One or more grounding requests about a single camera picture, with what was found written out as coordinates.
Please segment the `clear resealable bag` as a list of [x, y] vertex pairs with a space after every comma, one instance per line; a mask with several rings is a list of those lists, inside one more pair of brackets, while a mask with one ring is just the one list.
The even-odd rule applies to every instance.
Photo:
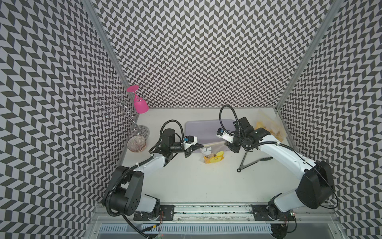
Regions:
[[274, 117], [270, 123], [272, 135], [279, 141], [284, 141], [287, 138], [287, 133], [284, 124], [279, 117]]

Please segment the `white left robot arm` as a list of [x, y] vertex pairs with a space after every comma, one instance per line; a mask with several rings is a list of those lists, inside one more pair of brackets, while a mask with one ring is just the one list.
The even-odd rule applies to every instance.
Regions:
[[136, 212], [151, 219], [159, 216], [160, 199], [142, 194], [144, 177], [165, 167], [178, 153], [187, 158], [204, 147], [196, 136], [183, 135], [176, 141], [176, 135], [174, 129], [165, 129], [149, 150], [148, 159], [131, 167], [119, 166], [115, 170], [101, 201], [110, 216], [131, 216]]

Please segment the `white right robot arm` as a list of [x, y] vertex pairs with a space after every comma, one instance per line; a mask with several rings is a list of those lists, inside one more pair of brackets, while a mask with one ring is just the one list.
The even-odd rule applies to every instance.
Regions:
[[306, 206], [317, 209], [335, 195], [331, 166], [325, 161], [314, 161], [281, 143], [269, 131], [254, 129], [246, 118], [234, 123], [235, 131], [220, 127], [216, 135], [226, 141], [227, 147], [238, 153], [241, 148], [259, 150], [285, 166], [299, 180], [299, 185], [286, 193], [280, 193], [268, 202], [269, 213], [285, 213]]

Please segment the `steel black-tipped tongs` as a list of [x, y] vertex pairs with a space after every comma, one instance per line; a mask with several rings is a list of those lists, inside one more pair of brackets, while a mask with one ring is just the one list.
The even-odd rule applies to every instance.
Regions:
[[244, 169], [246, 169], [246, 168], [248, 168], [248, 167], [250, 167], [250, 166], [252, 166], [252, 165], [254, 165], [254, 164], [258, 163], [258, 162], [264, 162], [264, 161], [269, 161], [269, 160], [273, 159], [273, 157], [264, 157], [264, 158], [257, 159], [257, 160], [255, 160], [253, 162], [250, 162], [248, 164], [245, 164], [245, 160], [247, 158], [247, 154], [248, 154], [248, 152], [245, 152], [239, 167], [236, 169], [236, 171], [238, 173], [240, 173], [242, 170], [244, 170]]

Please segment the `clear bag yellow chick print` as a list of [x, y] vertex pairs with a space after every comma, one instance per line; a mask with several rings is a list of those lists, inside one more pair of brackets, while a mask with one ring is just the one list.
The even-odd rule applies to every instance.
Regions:
[[201, 149], [201, 162], [211, 164], [224, 160], [224, 152], [226, 149], [227, 147], [223, 141], [205, 144]]

